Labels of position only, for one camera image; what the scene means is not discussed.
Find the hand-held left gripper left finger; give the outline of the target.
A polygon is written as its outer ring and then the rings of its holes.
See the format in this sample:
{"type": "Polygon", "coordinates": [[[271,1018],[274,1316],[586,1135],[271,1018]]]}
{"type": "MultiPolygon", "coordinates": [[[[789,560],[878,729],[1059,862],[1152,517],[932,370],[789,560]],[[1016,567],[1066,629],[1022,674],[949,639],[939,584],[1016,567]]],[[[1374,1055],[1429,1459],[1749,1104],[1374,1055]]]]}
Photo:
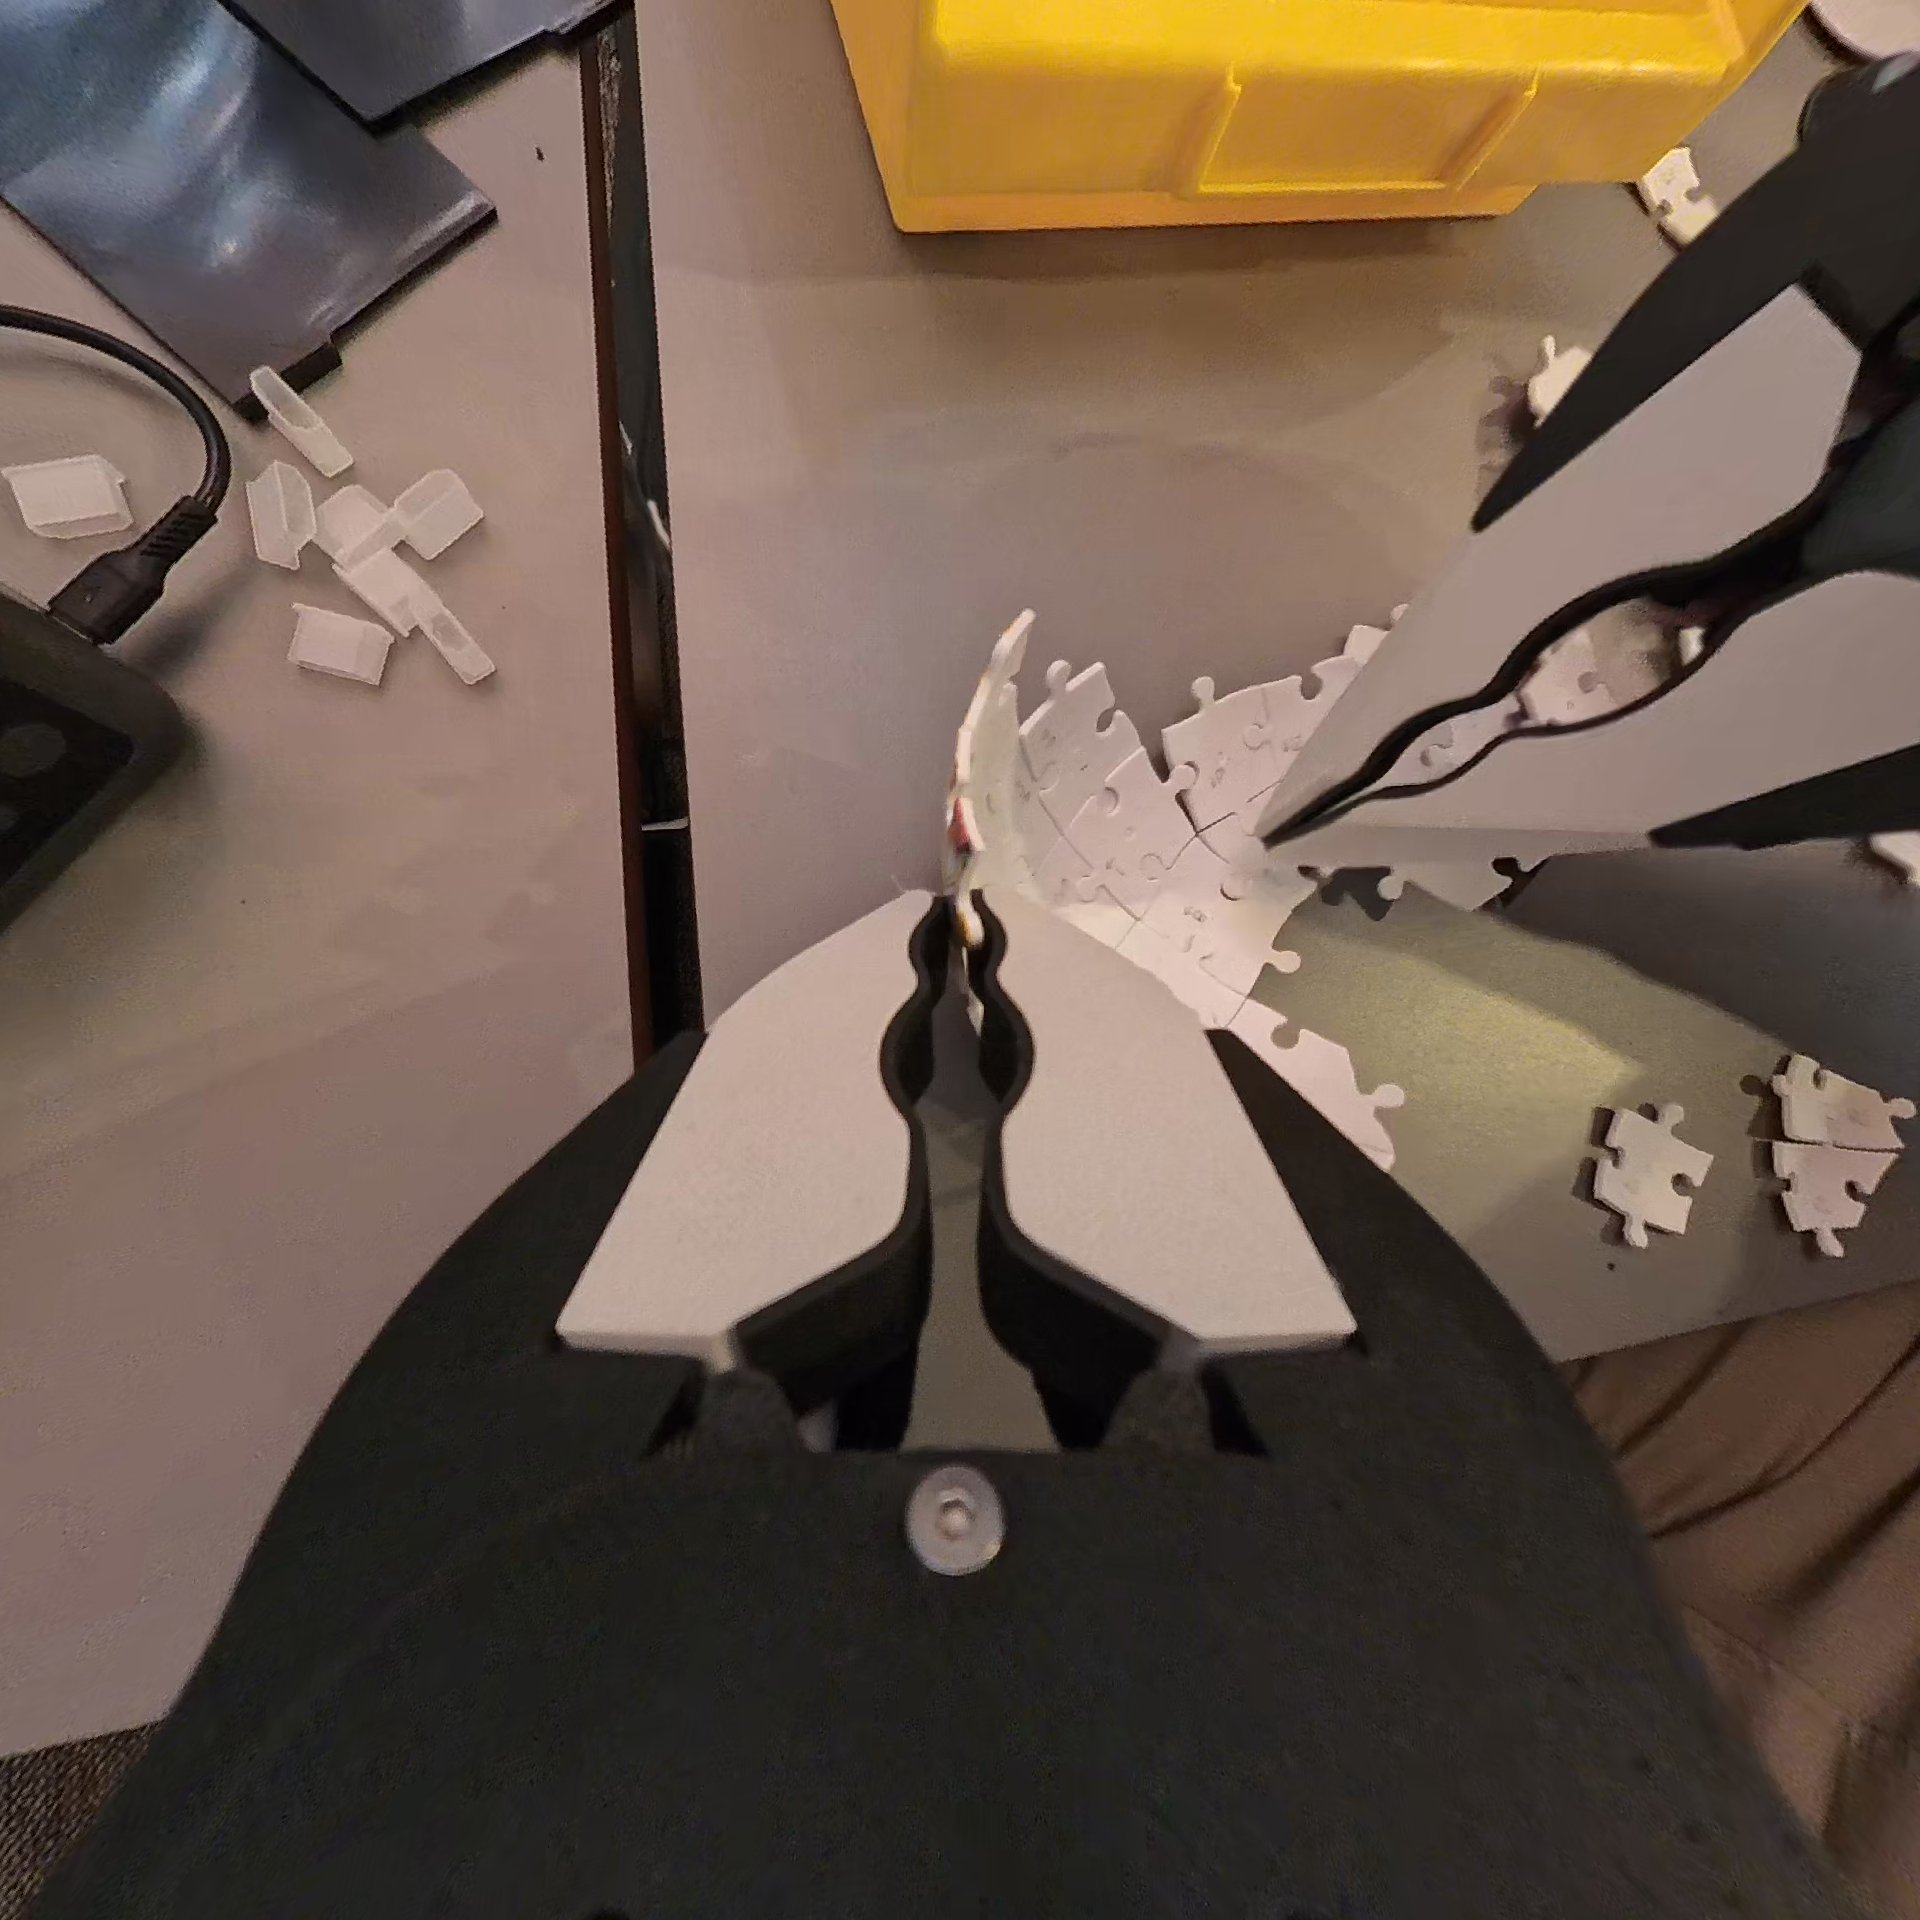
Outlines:
{"type": "Polygon", "coordinates": [[[919,1107],[944,901],[901,895],[699,1040],[557,1321],[572,1351],[772,1381],[851,1451],[901,1447],[934,1279],[919,1107]]]}

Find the black flat panel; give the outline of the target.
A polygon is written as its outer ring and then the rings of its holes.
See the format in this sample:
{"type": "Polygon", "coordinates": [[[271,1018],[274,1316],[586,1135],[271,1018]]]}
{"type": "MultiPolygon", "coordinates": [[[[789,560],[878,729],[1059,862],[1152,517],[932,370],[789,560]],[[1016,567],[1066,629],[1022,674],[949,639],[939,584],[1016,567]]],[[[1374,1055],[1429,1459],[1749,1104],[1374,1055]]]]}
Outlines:
{"type": "Polygon", "coordinates": [[[226,10],[368,128],[550,44],[623,3],[228,3],[226,10]]]}

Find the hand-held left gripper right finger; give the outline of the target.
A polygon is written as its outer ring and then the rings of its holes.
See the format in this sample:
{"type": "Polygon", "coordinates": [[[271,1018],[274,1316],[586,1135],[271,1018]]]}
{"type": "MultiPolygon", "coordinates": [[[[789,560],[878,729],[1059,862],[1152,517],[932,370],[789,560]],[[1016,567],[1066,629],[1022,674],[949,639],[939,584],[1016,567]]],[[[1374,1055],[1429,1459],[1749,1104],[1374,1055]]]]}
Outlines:
{"type": "Polygon", "coordinates": [[[969,897],[995,1099],[976,1290],[1054,1440],[1138,1381],[1332,1353],[1356,1316],[1204,1026],[1152,972],[1011,889],[969,897]]]}

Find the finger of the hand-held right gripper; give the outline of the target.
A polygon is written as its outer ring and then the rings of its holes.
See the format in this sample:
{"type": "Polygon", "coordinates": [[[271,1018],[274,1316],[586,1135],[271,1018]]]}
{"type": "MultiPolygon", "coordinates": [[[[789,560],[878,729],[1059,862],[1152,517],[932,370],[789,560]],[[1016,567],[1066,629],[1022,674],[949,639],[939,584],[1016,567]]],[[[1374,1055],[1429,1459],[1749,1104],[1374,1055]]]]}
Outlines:
{"type": "Polygon", "coordinates": [[[1297,839],[1387,784],[1433,729],[1498,704],[1562,625],[1771,539],[1828,477],[1862,350],[1804,293],[1736,326],[1473,532],[1267,804],[1297,839]]]}
{"type": "Polygon", "coordinates": [[[1270,847],[1321,872],[1406,872],[1916,828],[1919,583],[1844,573],[1765,604],[1630,707],[1275,822],[1270,847]]]}

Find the black electronic device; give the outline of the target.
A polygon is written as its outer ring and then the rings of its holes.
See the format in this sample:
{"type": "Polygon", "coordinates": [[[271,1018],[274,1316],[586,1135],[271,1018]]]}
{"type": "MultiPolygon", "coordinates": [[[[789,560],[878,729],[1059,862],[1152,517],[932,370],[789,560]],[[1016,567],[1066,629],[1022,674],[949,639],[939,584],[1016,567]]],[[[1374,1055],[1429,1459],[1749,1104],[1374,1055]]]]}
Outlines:
{"type": "Polygon", "coordinates": [[[12,929],[178,760],[154,681],[46,608],[2,595],[2,929],[12,929]]]}

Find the person's khaki trouser leg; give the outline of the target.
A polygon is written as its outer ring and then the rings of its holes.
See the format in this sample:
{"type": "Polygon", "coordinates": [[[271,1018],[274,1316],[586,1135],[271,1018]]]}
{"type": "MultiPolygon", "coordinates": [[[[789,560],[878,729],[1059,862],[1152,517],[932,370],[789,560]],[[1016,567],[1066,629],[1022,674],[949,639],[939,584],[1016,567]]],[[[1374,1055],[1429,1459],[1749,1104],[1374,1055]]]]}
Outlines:
{"type": "Polygon", "coordinates": [[[1784,1799],[1919,1914],[1919,1286],[1564,1366],[1784,1799]]]}

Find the pile of clear plastic caps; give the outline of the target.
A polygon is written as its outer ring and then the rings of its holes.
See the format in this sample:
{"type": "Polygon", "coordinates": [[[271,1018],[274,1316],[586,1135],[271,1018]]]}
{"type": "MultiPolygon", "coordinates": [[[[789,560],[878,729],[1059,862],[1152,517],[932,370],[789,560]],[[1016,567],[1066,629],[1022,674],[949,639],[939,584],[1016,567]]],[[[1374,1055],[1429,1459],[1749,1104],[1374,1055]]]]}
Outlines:
{"type": "MultiPolygon", "coordinates": [[[[110,335],[52,315],[5,308],[5,333],[60,345],[132,375],[172,403],[194,431],[203,469],[196,483],[144,526],[137,526],[130,483],[104,454],[76,452],[5,467],[23,529],[46,542],[102,540],[104,546],[54,591],[49,607],[62,627],[112,651],[156,610],[180,564],[214,532],[235,479],[232,444],[213,406],[178,372],[110,335]]],[[[297,452],[255,472],[242,491],[259,564],[297,573],[320,552],[356,601],[356,612],[295,604],[293,666],[348,684],[383,683],[397,641],[424,635],[468,686],[497,666],[414,562],[433,562],[474,532],[483,508],[468,484],[439,469],[394,503],[362,488],[316,499],[312,477],[343,479],[350,456],[322,420],[274,372],[253,375],[269,424],[297,452]]]]}

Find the dark blue glossy board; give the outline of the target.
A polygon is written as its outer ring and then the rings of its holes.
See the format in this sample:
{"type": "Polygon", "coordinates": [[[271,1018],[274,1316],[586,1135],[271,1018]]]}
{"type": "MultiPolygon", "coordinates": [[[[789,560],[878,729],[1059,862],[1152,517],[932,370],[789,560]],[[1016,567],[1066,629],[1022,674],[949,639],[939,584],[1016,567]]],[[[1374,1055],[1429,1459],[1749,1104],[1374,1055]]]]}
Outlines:
{"type": "Polygon", "coordinates": [[[225,5],[6,3],[2,194],[248,420],[497,219],[416,128],[376,134],[225,5]]]}

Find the partly built puzzle ball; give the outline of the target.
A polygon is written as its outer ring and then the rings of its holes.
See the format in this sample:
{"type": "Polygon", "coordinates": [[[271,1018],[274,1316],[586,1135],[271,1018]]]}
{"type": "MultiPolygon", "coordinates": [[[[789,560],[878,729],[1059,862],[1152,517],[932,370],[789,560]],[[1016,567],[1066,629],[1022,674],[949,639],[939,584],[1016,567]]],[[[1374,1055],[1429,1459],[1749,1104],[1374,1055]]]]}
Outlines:
{"type": "Polygon", "coordinates": [[[1161,767],[1100,663],[1054,663],[1045,701],[1021,712],[1035,625],[1022,612],[997,641],[956,737],[944,884],[963,950],[987,939],[984,890],[1043,907],[1155,979],[1202,1029],[1236,1035],[1390,1171],[1387,1116],[1405,1092],[1364,1088],[1347,1049],[1259,999],[1260,980],[1298,970],[1283,934],[1323,876],[1278,865],[1252,834],[1388,630],[1354,627],[1307,679],[1226,695],[1196,681],[1195,710],[1165,730],[1161,767]]]}

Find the yellow plastic bin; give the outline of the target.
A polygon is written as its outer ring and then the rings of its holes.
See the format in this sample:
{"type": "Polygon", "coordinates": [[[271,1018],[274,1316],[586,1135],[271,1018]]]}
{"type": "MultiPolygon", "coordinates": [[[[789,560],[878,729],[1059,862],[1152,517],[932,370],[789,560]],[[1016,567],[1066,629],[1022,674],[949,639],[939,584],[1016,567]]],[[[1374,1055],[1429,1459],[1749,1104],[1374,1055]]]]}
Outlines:
{"type": "Polygon", "coordinates": [[[834,3],[904,233],[1494,221],[1643,179],[1796,3],[834,3]]]}

